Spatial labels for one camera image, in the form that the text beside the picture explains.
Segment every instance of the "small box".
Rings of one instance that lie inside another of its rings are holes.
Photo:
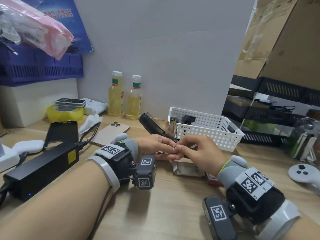
[[[206,172],[205,178],[208,184],[218,186],[218,187],[223,187],[223,184],[219,182],[219,180],[214,177],[212,174],[209,174]]]

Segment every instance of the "white wall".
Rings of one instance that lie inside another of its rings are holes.
[[[255,0],[74,0],[94,51],[79,97],[108,101],[113,70],[142,76],[141,111],[220,115]]]

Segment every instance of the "green label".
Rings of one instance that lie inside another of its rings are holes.
[[[112,79],[112,85],[117,86],[118,85],[118,79],[113,78]]]
[[[133,83],[133,88],[140,89],[140,87],[141,87],[141,83],[137,83],[137,82]]]

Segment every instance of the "perforated basket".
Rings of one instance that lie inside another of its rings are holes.
[[[177,123],[178,139],[181,139],[187,134],[206,135],[210,137],[221,150],[233,152],[245,135],[234,123],[221,115],[171,107],[168,121],[170,120],[170,116],[177,116],[178,121],[181,121],[184,115],[194,116],[195,122],[192,122],[192,125]]]

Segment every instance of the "joystick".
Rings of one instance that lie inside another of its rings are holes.
[[[320,171],[309,164],[292,166],[288,171],[289,177],[300,183],[311,183],[320,189]]]

